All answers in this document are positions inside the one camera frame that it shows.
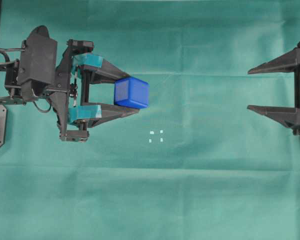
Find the green tablecloth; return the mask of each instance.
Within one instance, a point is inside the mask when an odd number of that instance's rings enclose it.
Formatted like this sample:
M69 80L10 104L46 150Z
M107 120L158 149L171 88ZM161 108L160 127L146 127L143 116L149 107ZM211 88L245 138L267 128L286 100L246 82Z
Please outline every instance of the green tablecloth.
M61 142L52 111L8 106L0 240L300 240L300 138L246 109L294 105L293 74L247 71L300 41L300 0L3 0L0 47L39 25L57 62L68 39L94 41L150 84L150 106L86 143ZM90 99L111 103L113 85Z

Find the cable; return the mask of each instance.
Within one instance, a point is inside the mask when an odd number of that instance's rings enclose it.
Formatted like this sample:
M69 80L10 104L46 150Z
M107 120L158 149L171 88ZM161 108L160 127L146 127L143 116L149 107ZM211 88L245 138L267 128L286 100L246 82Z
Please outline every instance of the cable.
M5 62L10 62L10 58L7 53L5 53L4 51L0 51L0 54L4 56Z
M49 99L47 99L47 101L49 102L49 108L47 110L42 110L41 108L39 108L35 101L33 101L33 104L40 113L46 114L51 110L51 106L52 106L51 101Z
M24 48L0 48L0 51L2 51L2 52L16 52L16 51L24 52L25 49Z

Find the black wire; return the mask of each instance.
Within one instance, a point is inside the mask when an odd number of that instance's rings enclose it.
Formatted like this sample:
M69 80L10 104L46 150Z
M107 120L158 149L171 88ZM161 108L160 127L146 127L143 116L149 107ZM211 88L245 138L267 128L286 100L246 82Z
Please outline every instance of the black wire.
M4 51L0 51L0 54L2 54L4 56L5 62L10 62L10 58L9 58L8 54L6 54Z
M76 75L78 75L78 66L75 67L75 73L76 74L74 74L74 85L77 85L77 77L76 77Z
M51 101L49 99L47 99L47 101L49 103L49 108L47 110L42 110L41 108L39 108L35 101L33 101L33 104L40 113L46 114L51 110L51 106L52 106Z
M16 52L16 51L23 52L23 51L25 51L25 49L24 48L0 48L0 51L2 51L2 52Z

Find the teal tape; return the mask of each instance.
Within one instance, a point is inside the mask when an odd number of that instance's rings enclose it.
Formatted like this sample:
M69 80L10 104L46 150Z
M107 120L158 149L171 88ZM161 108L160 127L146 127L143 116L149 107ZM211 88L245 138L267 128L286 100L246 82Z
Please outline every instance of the teal tape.
M76 66L80 65L89 65L92 67L101 68L103 60L104 58L102 56L95 55L92 53L83 53L75 55L73 57L72 74L75 74Z
M70 107L68 111L68 123L72 124L79 119L95 119L101 118L102 111L100 105L85 105Z

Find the blue cube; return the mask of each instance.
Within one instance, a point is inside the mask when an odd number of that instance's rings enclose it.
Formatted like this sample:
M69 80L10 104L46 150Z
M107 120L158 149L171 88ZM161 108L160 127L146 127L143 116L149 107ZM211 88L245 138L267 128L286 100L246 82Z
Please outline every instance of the blue cube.
M114 104L134 109L148 107L147 82L130 76L116 81L114 85Z

